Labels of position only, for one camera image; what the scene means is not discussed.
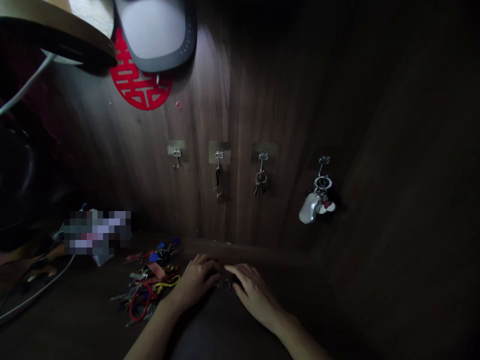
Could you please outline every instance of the key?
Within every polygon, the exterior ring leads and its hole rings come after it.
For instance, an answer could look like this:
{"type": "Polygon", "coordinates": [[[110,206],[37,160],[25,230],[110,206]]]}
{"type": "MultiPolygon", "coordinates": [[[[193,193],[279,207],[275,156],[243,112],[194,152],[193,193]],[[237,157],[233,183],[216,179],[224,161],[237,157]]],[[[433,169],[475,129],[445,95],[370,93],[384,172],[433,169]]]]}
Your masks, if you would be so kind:
{"type": "Polygon", "coordinates": [[[253,195],[257,195],[257,193],[259,192],[260,190],[260,183],[257,181],[255,183],[255,191],[253,192],[253,195]]]}

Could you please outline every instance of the cable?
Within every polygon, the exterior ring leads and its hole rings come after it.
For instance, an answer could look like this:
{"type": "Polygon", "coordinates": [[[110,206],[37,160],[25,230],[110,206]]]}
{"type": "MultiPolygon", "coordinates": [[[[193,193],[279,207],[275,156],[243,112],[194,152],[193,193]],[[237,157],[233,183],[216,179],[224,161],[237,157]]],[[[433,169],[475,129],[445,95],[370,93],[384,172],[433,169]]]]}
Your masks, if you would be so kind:
{"type": "Polygon", "coordinates": [[[50,64],[57,55],[49,53],[45,60],[41,63],[40,67],[35,71],[35,73],[28,79],[28,81],[23,85],[23,87],[11,98],[9,102],[3,105],[0,108],[0,117],[10,110],[16,103],[18,103],[27,93],[32,83],[37,79],[37,77],[42,73],[42,71],[50,64]]]}
{"type": "Polygon", "coordinates": [[[13,313],[14,311],[20,309],[21,307],[23,307],[25,304],[29,303],[31,300],[35,299],[38,295],[40,295],[46,288],[48,288],[50,285],[52,285],[55,280],[57,280],[59,277],[62,276],[62,274],[67,271],[67,269],[70,267],[70,264],[72,263],[72,261],[74,260],[74,257],[75,257],[75,254],[72,255],[71,259],[70,259],[70,262],[67,264],[67,266],[57,275],[55,276],[55,278],[50,281],[47,285],[45,285],[43,288],[41,288],[39,291],[37,291],[36,294],[32,295],[30,298],[28,298],[27,300],[25,300],[24,302],[22,302],[20,305],[18,306],[15,306],[12,310],[4,313],[2,316],[0,316],[0,320],[4,319],[5,317],[7,317],[8,315],[10,315],[11,313],[13,313]]]}

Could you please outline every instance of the red paper cutout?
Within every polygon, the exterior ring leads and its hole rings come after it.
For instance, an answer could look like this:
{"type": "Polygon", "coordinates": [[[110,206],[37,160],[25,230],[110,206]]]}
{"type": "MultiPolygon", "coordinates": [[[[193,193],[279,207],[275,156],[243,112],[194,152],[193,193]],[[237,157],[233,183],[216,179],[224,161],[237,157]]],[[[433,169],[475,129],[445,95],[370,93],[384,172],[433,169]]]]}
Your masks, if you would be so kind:
{"type": "Polygon", "coordinates": [[[116,31],[115,38],[116,58],[119,64],[110,68],[110,75],[118,92],[137,109],[153,110],[158,108],[169,97],[172,79],[168,75],[161,74],[157,84],[157,74],[141,71],[133,62],[129,61],[132,57],[120,27],[116,31]]]}

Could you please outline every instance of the small ring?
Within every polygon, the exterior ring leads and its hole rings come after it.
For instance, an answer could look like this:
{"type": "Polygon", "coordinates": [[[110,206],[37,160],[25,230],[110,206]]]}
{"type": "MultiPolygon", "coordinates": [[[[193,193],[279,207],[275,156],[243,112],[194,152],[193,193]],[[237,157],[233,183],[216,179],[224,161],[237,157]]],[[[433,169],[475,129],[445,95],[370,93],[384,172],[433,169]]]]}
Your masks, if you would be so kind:
{"type": "Polygon", "coordinates": [[[267,174],[264,173],[264,172],[257,172],[256,175],[255,175],[255,181],[257,183],[260,183],[260,184],[266,183],[267,182],[267,174]],[[260,181],[258,178],[259,178],[259,176],[262,176],[262,175],[265,176],[265,180],[260,181]]]}
{"type": "Polygon", "coordinates": [[[332,187],[332,180],[328,176],[319,176],[313,182],[313,186],[315,188],[318,188],[318,189],[327,190],[327,189],[330,189],[332,187]],[[321,180],[327,180],[328,185],[327,186],[321,186],[321,184],[319,183],[319,181],[321,181],[321,180]]]}

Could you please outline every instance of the key ring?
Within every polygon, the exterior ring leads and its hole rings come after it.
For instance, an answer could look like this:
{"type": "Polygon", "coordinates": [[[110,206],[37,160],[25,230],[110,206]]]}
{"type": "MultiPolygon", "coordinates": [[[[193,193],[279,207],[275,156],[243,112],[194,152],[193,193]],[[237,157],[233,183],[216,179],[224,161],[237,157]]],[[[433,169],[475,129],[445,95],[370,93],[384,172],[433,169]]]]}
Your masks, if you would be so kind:
{"type": "Polygon", "coordinates": [[[255,181],[257,183],[260,183],[260,184],[266,183],[267,182],[267,174],[265,174],[264,172],[257,172],[256,175],[255,175],[255,181]]]}
{"type": "Polygon", "coordinates": [[[315,191],[317,189],[327,190],[332,187],[332,180],[328,176],[319,176],[313,182],[313,186],[315,187],[315,191]]]}

